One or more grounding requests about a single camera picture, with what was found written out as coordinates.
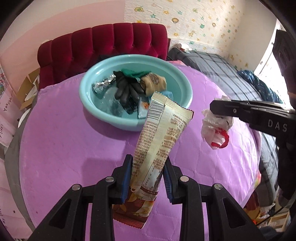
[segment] beige cloth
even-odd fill
[[[149,73],[141,78],[140,84],[145,90],[147,97],[152,96],[155,91],[166,90],[166,80],[164,77],[154,73]]]

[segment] barcode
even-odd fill
[[[153,100],[150,104],[150,108],[147,113],[147,118],[159,121],[164,107],[165,106],[163,104]]]

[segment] green cloth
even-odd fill
[[[126,76],[126,77],[131,77],[131,78],[141,78],[149,73],[151,73],[151,71],[133,71],[133,70],[129,70],[129,69],[122,69],[121,72]]]

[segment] red velvet headboard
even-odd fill
[[[39,89],[87,71],[99,55],[145,54],[165,60],[167,51],[167,31],[161,24],[115,23],[81,29],[39,47]]]

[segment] table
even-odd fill
[[[199,183],[219,182],[241,204],[255,180],[259,148],[253,132],[236,120],[231,143],[212,150],[201,139],[201,111],[223,92],[200,72],[177,66],[193,89],[194,118],[170,153],[174,165]],[[37,226],[75,183],[93,185],[133,154],[139,133],[114,128],[93,117],[80,102],[83,74],[41,90],[24,128],[20,146],[20,184],[28,214]],[[178,240],[181,206],[170,205],[164,183],[150,217],[141,230],[114,222],[115,239]],[[89,216],[86,240],[89,239]]]

